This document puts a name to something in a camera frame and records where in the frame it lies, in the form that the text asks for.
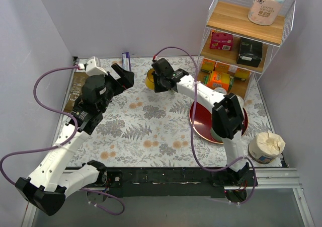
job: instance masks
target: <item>yellow cup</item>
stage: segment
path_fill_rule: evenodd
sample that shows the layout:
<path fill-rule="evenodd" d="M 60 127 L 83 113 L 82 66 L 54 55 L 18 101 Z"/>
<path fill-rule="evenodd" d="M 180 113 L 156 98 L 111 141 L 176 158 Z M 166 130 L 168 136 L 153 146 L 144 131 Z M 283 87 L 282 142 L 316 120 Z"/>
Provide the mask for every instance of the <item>yellow cup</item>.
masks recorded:
<path fill-rule="evenodd" d="M 152 73 L 154 72 L 154 69 L 151 68 L 147 74 L 146 74 L 146 78 L 145 78 L 145 85 L 150 89 L 150 90 L 154 90 L 154 80 L 153 80 L 153 75 Z"/>

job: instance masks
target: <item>yellow box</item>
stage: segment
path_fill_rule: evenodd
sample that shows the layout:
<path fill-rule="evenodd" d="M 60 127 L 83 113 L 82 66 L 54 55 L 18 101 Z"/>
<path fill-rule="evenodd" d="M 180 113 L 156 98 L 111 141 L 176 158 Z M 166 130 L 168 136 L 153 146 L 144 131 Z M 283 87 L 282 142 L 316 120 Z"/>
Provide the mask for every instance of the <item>yellow box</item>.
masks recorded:
<path fill-rule="evenodd" d="M 204 58 L 202 60 L 201 71 L 211 73 L 215 68 L 215 65 L 216 65 L 216 61 Z"/>
<path fill-rule="evenodd" d="M 242 80 L 242 81 L 245 81 L 248 79 L 248 77 L 250 76 L 251 72 L 246 70 L 246 69 L 242 69 L 242 68 L 238 68 L 234 77 L 239 79 L 239 80 Z"/>
<path fill-rule="evenodd" d="M 217 62 L 216 66 L 215 66 L 215 71 L 228 73 L 229 67 L 230 67 L 229 64 L 222 63 L 222 62 Z"/>
<path fill-rule="evenodd" d="M 217 87 L 222 87 L 227 92 L 229 92 L 232 85 L 233 85 L 232 76 L 230 76 L 227 73 L 213 71 L 209 78 L 207 87 L 210 87 L 212 89 L 215 89 Z"/>

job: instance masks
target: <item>black box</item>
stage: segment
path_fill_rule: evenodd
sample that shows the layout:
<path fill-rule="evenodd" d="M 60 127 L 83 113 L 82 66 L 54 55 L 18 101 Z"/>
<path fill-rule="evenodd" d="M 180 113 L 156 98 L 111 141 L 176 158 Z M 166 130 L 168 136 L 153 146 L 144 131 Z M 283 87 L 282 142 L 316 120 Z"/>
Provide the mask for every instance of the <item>black box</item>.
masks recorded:
<path fill-rule="evenodd" d="M 237 64 L 258 67 L 263 57 L 263 44 L 246 38 L 240 39 Z"/>

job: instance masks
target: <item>pink label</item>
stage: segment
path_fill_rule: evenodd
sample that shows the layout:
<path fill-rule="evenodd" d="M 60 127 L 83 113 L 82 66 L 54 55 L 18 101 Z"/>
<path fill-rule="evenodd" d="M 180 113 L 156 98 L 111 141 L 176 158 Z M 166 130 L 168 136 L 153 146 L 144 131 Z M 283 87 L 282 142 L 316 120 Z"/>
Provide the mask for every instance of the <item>pink label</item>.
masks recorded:
<path fill-rule="evenodd" d="M 248 18 L 259 25 L 271 25 L 283 6 L 284 1 L 254 0 Z"/>

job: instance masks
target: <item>gray floor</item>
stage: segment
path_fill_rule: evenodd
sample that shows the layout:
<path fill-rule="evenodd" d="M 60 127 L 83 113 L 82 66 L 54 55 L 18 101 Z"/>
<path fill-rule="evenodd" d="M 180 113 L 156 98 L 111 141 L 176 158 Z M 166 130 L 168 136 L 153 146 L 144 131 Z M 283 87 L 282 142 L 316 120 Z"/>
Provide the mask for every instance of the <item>gray floor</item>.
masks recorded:
<path fill-rule="evenodd" d="M 125 212 L 111 216 L 88 204 L 85 192 L 70 196 L 54 216 L 37 211 L 37 226 L 304 226 L 292 189 L 258 189 L 240 208 L 217 203 L 207 197 L 128 197 Z M 104 206 L 118 211 L 121 206 L 107 199 Z"/>

